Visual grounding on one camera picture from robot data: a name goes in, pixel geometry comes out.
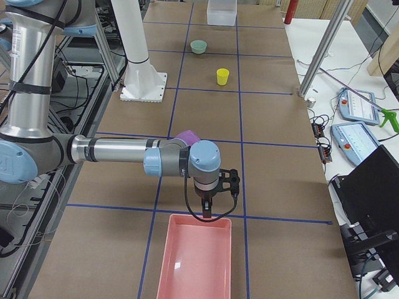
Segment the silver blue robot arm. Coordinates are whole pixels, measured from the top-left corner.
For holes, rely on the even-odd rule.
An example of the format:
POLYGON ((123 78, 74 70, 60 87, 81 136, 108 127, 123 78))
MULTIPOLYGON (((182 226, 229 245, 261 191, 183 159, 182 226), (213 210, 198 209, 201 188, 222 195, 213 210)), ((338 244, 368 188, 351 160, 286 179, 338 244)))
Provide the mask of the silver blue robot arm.
POLYGON ((213 196, 223 174, 218 147, 185 131, 168 141, 87 138, 55 134, 47 127, 55 40, 93 36, 93 1, 8 1, 12 21, 7 120, 1 126, 1 181, 28 182, 53 169, 84 161, 137 162, 150 176, 193 178, 201 198, 201 221, 211 222, 213 196))

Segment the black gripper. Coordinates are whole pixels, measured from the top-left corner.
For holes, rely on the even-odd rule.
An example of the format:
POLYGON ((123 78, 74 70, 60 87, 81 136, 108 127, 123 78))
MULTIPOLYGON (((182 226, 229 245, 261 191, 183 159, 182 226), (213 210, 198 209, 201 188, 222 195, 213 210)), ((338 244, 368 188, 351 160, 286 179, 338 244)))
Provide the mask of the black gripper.
POLYGON ((211 218, 213 197, 216 195, 216 192, 196 189, 196 193, 201 198, 203 218, 211 218))

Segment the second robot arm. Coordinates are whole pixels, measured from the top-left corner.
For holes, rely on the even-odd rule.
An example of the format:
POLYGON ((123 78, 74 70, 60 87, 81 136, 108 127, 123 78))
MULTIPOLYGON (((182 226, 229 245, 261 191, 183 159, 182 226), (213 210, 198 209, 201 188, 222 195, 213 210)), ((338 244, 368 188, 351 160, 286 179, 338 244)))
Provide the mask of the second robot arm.
POLYGON ((7 52, 12 49, 12 21, 9 18, 1 19, 1 46, 7 52))

